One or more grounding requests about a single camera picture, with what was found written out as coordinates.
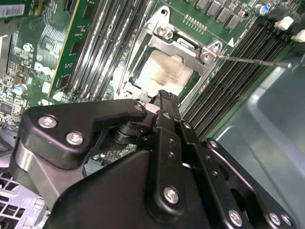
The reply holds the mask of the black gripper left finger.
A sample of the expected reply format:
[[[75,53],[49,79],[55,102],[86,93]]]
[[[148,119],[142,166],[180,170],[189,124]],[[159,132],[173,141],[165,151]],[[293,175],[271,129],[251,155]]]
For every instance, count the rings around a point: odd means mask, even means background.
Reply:
[[[158,95],[155,113],[133,99],[39,106],[22,116],[10,167],[50,210],[69,187],[132,153],[147,151],[153,176],[145,206],[162,224],[186,208],[184,185],[160,178],[183,166],[181,139],[169,100]]]

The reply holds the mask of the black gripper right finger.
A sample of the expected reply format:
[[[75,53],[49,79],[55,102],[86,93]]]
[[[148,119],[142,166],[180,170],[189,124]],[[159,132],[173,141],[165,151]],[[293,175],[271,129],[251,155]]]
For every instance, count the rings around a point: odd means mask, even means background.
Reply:
[[[293,217],[214,139],[201,142],[169,94],[187,163],[211,229],[295,229]]]

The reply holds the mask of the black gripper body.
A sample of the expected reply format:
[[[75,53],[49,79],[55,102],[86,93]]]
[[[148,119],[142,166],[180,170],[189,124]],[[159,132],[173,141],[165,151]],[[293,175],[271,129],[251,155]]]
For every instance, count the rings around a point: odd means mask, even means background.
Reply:
[[[172,224],[157,222],[145,206],[151,180],[147,151],[132,153],[69,187],[56,201],[48,229],[221,229],[214,206],[206,207],[193,172],[180,166],[167,168],[160,178],[178,181],[185,187],[186,208]]]

